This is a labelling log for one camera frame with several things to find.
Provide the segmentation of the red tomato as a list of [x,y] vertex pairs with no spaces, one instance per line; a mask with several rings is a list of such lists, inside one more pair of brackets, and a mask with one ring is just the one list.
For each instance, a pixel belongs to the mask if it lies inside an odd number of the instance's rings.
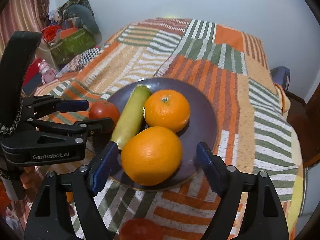
[[98,100],[90,107],[88,117],[91,120],[111,118],[114,128],[120,117],[120,112],[113,103],[106,100]]

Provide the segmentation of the large orange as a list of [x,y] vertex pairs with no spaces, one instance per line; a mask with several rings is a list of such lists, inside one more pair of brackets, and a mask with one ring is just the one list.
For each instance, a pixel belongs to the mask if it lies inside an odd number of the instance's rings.
[[183,157],[176,133],[155,126],[135,135],[121,150],[121,166],[135,183],[155,186],[173,175]]

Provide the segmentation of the small mandarin orange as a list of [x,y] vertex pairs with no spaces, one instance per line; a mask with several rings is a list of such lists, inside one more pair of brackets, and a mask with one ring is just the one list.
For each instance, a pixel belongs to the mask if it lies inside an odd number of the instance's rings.
[[190,119],[190,105],[178,91],[163,89],[153,93],[145,102],[143,117],[149,127],[161,126],[177,133]]

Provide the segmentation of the pink toy figure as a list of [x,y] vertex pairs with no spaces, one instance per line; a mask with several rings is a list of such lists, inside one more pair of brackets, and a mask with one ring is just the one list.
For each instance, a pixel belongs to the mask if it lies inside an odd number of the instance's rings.
[[46,60],[42,60],[38,63],[39,73],[41,74],[42,83],[48,84],[56,79],[57,72]]

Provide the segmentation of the checkered black white cloth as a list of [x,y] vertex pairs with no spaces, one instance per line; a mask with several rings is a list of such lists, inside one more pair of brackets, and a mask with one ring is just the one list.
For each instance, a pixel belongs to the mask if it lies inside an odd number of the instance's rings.
[[86,64],[88,64],[100,51],[99,47],[93,47],[91,49],[88,49],[84,51],[79,58],[77,67],[83,68]]

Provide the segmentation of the striped patchwork bedspread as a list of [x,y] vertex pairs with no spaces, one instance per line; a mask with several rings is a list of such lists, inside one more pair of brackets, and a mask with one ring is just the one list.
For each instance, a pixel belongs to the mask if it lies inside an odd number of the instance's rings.
[[241,172],[265,170],[280,198],[289,233],[302,202],[302,160],[289,100],[271,78],[262,42],[247,33],[195,19],[152,18],[131,23],[114,34],[83,70],[36,90],[67,100],[111,100],[142,79],[180,80],[194,87],[178,98],[154,91],[152,102],[173,103],[165,122],[189,134],[173,188],[140,191],[118,178],[107,181],[95,198],[113,237],[134,218],[158,224],[166,239],[200,239],[217,210],[219,197],[193,165],[196,145],[205,141],[228,165]]

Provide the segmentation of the striped pink curtain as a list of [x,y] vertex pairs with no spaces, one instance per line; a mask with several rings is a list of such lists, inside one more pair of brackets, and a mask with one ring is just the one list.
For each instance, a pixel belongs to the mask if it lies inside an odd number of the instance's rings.
[[1,12],[1,53],[15,31],[40,32],[48,25],[49,0],[9,0]]

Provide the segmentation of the brown wooden door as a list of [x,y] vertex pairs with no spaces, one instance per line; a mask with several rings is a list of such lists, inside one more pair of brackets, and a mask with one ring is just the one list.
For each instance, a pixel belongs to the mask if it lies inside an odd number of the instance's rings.
[[295,129],[301,146],[305,168],[319,163],[319,88],[308,102],[291,92],[286,92],[291,102],[288,121]]

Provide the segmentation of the blue bag behind bed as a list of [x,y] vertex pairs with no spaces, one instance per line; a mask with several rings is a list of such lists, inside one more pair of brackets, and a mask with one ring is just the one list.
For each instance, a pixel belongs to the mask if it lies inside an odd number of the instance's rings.
[[288,90],[291,76],[289,68],[286,68],[284,66],[273,68],[271,69],[271,76],[274,83],[280,85],[284,91]]

